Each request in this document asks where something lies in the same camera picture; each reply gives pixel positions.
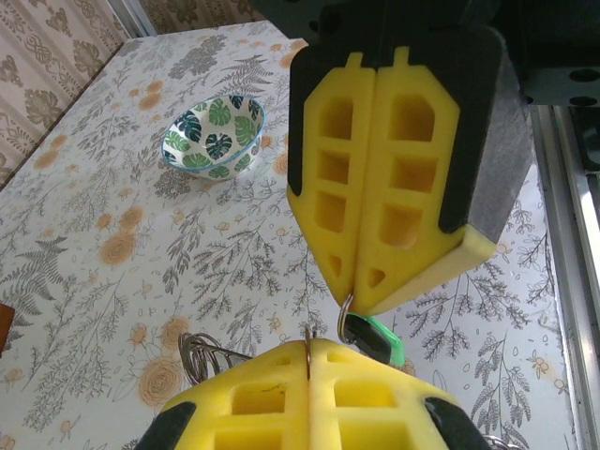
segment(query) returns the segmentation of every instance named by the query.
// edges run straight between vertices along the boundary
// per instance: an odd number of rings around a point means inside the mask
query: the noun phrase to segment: metal frame
[[[577,447],[598,449],[600,228],[570,112],[564,107],[536,107],[532,124],[554,252]]]
[[[139,0],[108,0],[131,38],[156,36],[157,30]]]

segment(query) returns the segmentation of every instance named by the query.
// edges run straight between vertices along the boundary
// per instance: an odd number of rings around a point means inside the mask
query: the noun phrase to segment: green leaf pattern
[[[189,169],[202,169],[211,164],[210,159],[201,153],[184,156],[184,166]]]
[[[246,153],[242,156],[242,158],[237,161],[235,167],[233,168],[236,172],[243,171],[250,164],[250,155]]]
[[[242,107],[244,98],[242,96],[229,96],[229,101],[232,103],[236,110],[239,110]]]
[[[206,111],[206,108],[207,108],[206,102],[203,101],[202,103],[199,103],[196,106],[194,106],[194,111],[197,113],[201,113],[202,111]]]
[[[192,111],[186,111],[175,120],[175,126],[186,135],[188,139],[195,143],[200,142],[202,136],[202,126],[200,120]]]
[[[249,119],[243,115],[235,117],[235,139],[242,146],[249,145],[256,137],[256,128]]]
[[[256,118],[259,115],[259,112],[261,111],[261,107],[259,106],[258,102],[256,102],[255,100],[251,100],[247,105],[247,111],[252,116],[252,120],[256,120]]]
[[[209,134],[206,138],[206,152],[210,158],[217,160],[229,152],[232,143],[232,138],[226,134],[220,133],[220,136]]]
[[[177,131],[170,129],[165,136],[165,143],[175,150],[186,152],[189,150],[189,141],[181,136]]]
[[[225,178],[226,176],[229,176],[229,169],[225,166],[218,166],[215,169],[212,169],[208,175],[213,178]]]
[[[208,120],[211,124],[218,127],[229,124],[232,120],[232,113],[221,98],[217,98],[210,104],[208,109]]]

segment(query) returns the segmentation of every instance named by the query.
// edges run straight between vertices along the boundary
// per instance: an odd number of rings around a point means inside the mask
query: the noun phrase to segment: black key
[[[392,346],[387,337],[367,319],[356,314],[348,314],[344,325],[344,335],[367,356],[383,364],[389,364]]]

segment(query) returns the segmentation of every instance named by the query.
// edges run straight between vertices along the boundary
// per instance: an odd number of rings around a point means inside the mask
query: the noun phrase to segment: patterned wallpaper
[[[0,187],[128,38],[98,0],[0,0]]]
[[[251,0],[142,0],[159,34],[264,20]]]

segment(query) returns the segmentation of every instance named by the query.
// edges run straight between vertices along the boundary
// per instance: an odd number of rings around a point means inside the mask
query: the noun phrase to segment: keychain
[[[337,337],[342,343],[355,345],[375,361],[401,368],[404,366],[404,344],[392,330],[370,316],[349,312],[353,295],[348,295],[337,318]]]

